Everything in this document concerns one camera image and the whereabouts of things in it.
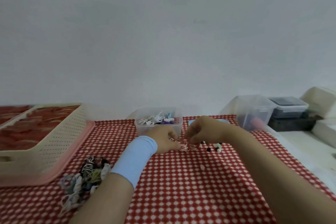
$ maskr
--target blue arm sleeve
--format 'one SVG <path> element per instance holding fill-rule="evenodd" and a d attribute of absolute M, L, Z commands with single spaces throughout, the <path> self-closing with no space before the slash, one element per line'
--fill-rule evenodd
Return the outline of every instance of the blue arm sleeve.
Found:
<path fill-rule="evenodd" d="M 157 149 L 158 145 L 152 138 L 148 136 L 135 138 L 114 164 L 111 173 L 122 175 L 135 189 L 143 169 Z"/>

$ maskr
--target person's left hand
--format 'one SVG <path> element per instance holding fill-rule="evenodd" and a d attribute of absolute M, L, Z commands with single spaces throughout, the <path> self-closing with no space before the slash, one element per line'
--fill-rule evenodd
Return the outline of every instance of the person's left hand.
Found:
<path fill-rule="evenodd" d="M 169 138 L 177 140 L 174 129 L 168 125 L 157 125 L 144 136 L 153 138 L 157 143 L 157 151 L 155 154 L 165 153 L 170 150 L 179 150 L 181 145 L 178 142 L 173 142 Z"/>

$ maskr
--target clear plastic container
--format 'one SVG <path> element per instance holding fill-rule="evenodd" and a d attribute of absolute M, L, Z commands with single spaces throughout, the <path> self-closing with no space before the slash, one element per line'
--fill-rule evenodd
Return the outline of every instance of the clear plastic container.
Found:
<path fill-rule="evenodd" d="M 263 130 L 276 104 L 261 95 L 238 96 L 236 119 L 240 127 L 247 131 Z"/>
<path fill-rule="evenodd" d="M 275 118 L 299 118 L 308 108 L 308 104 L 294 97 L 269 98 L 276 104 L 272 113 Z"/>
<path fill-rule="evenodd" d="M 174 118 L 174 124 L 156 124 L 156 125 L 141 125 L 139 124 L 139 120 L 141 119 L 148 119 L 150 116 L 156 116 L 158 115 L 161 111 L 162 114 L 161 116 L 171 114 L 171 117 Z M 135 113 L 135 121 L 134 121 L 138 136 L 141 136 L 145 134 L 148 130 L 155 126 L 171 126 L 174 130 L 177 136 L 181 135 L 182 131 L 182 124 L 183 124 L 183 115 L 182 115 L 182 110 L 177 107 L 145 107 L 137 110 Z"/>

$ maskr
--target red and white checkered tablecloth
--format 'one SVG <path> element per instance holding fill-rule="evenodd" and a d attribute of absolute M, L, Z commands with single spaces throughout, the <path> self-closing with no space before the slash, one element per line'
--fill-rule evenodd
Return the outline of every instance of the red and white checkered tablecloth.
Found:
<path fill-rule="evenodd" d="M 185 117 L 187 122 L 197 117 Z M 236 124 L 234 115 L 214 116 Z M 263 145 L 313 186 L 336 201 L 335 195 L 271 135 L 253 132 Z M 59 215 L 64 191 L 61 177 L 77 173 L 90 155 L 102 155 L 114 164 L 137 136 L 134 120 L 98 121 L 95 129 L 66 167 L 50 184 L 0 188 L 1 224 L 68 223 L 75 210 Z M 275 223 L 267 203 L 230 145 L 221 153 L 206 146 L 189 151 L 154 155 L 146 165 L 125 223 Z"/>

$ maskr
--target forearm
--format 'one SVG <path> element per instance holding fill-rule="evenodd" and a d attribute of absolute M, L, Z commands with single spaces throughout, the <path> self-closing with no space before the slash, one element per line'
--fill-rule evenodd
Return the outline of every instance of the forearm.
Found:
<path fill-rule="evenodd" d="M 297 175 L 252 135 L 233 135 L 236 149 L 279 223 L 334 223 L 336 204 Z"/>
<path fill-rule="evenodd" d="M 108 174 L 70 224 L 123 224 L 133 192 L 132 184 L 125 177 Z"/>

